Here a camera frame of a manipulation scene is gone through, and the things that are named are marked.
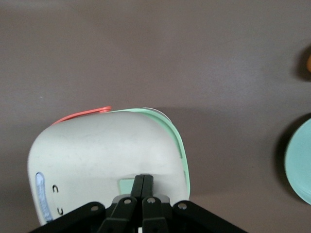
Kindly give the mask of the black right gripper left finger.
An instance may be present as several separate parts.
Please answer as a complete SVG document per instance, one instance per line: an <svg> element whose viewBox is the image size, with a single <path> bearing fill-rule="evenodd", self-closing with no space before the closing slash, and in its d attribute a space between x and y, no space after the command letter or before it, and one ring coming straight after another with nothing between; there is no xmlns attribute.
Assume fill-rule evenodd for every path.
<svg viewBox="0 0 311 233"><path fill-rule="evenodd" d="M33 233L137 233L145 197L145 175L137 175L129 195L117 196L109 208L89 202Z"/></svg>

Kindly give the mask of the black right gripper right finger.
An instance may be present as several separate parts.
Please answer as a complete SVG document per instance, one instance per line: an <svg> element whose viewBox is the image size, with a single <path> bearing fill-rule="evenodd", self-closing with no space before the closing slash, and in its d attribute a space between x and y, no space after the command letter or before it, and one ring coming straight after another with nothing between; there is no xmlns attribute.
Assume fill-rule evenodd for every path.
<svg viewBox="0 0 311 233"><path fill-rule="evenodd" d="M142 231L144 233L244 233L245 230L203 207L182 200L171 205L153 193L154 178L142 175Z"/></svg>

